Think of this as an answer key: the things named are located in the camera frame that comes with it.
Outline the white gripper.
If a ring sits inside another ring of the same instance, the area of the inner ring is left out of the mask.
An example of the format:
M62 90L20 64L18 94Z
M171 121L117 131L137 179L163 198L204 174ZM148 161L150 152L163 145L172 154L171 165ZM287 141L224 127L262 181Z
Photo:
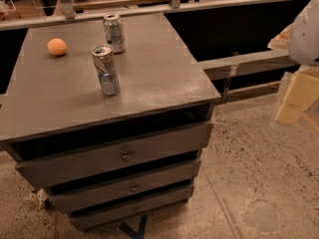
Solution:
M319 0L310 0L293 22L272 38L271 50L288 50L302 65L291 77L274 120L296 123L319 99Z

